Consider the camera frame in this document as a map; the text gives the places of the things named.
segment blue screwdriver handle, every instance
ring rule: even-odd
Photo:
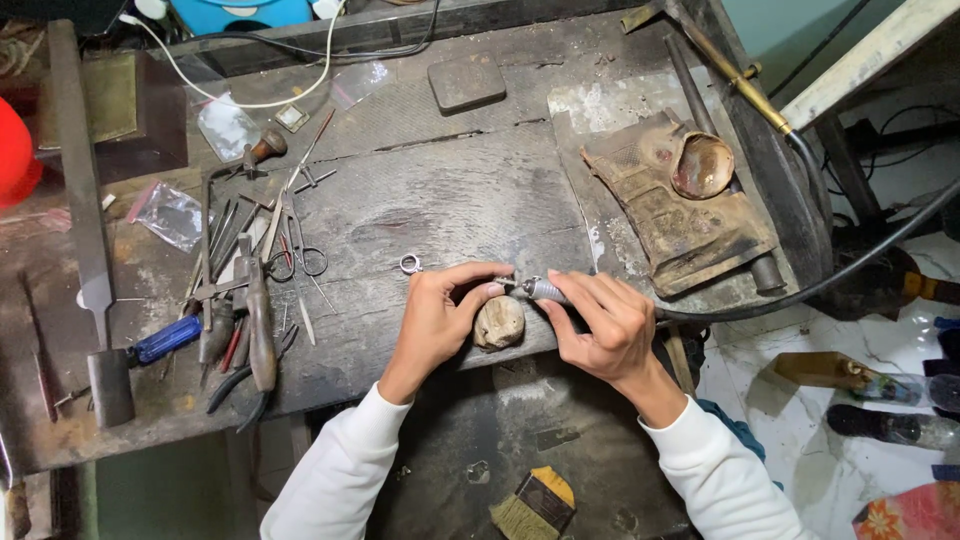
[[[167,356],[171,351],[197,339],[204,329],[200,317],[196,314],[183,317],[161,331],[148,335],[131,347],[137,365],[147,366]]]

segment left hand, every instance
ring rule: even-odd
[[[460,350],[480,307],[490,298],[504,294],[499,283],[481,283],[457,306],[450,298],[454,287],[513,273],[512,264],[465,262],[439,272],[410,276],[400,336],[377,384],[380,396],[395,405],[409,403],[427,376]]]

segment hand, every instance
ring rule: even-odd
[[[512,264],[465,262],[440,272],[410,276],[400,336],[377,385],[380,396],[395,405],[409,403],[426,377],[460,350],[480,307],[490,298],[504,294],[503,285],[482,283],[474,286],[456,306],[450,298],[454,287],[513,273]]]
[[[608,382],[636,406],[651,427],[672,424],[684,412],[687,399],[654,356],[653,301],[607,274],[591,277],[550,270],[547,277],[592,331],[577,334],[562,306],[537,300],[557,334],[560,358]]]

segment silver ring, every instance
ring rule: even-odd
[[[413,276],[418,272],[423,271],[423,267],[420,266],[420,258],[412,253],[400,258],[400,270],[403,271],[407,276]]]

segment right hand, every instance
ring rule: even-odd
[[[557,334],[560,358],[608,382],[634,404],[651,428],[673,424],[688,399],[654,356],[657,323],[653,301],[607,274],[591,277],[550,270],[547,278],[592,331],[576,333],[561,305],[537,300]]]
[[[563,361],[614,386],[642,372],[651,362],[658,363],[651,348],[656,331],[652,300],[607,274],[592,277],[550,270],[547,278],[577,308],[592,330],[576,333],[559,304],[537,300],[557,333]]]

